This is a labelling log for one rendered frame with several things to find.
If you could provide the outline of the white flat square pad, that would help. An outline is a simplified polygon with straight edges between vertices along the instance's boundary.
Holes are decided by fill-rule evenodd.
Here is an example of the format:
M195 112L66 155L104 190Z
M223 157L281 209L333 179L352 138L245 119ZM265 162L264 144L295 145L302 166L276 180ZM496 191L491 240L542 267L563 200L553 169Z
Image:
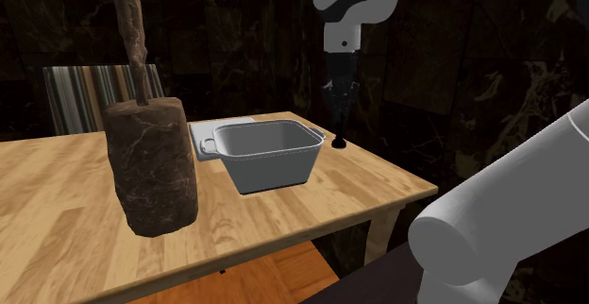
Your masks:
M251 117L238 117L225 120L190 123L190 132L194 143L196 158L199 161L216 160L219 158L215 151L215 143L211 140L212 132L215 128L223 125L244 124L252 122L254 122L254 119ZM200 145L201 142L206 139L208 139L208 141L204 143L206 153L203 153Z

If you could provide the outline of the brown marbled block with stick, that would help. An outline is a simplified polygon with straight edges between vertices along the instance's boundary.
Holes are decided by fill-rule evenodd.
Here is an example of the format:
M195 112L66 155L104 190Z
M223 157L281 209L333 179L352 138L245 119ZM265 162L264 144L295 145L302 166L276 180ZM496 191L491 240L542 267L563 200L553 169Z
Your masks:
M128 226L155 238L197 217L193 147L181 100L147 93L141 0L113 1L135 97L104 110L109 164Z

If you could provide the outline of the striped chair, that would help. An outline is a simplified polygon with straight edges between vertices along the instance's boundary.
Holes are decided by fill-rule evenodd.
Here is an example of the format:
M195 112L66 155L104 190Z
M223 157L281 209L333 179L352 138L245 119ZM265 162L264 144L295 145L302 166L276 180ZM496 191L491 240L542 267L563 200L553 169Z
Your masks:
M148 104L136 102L143 77ZM58 135L104 131L117 140L137 139L148 130L181 127L181 102L166 97L157 68L134 65L46 66L42 68L49 108Z

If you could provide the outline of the wooden table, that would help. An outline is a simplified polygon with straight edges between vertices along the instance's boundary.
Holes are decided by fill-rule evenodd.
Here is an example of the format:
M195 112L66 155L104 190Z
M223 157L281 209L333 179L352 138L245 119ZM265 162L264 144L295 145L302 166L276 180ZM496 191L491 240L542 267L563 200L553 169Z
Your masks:
M240 194L219 160L195 173L196 221L144 238L103 133L0 143L0 304L126 304L362 222L371 261L399 212L437 191L355 144L325 144L305 184L257 194Z

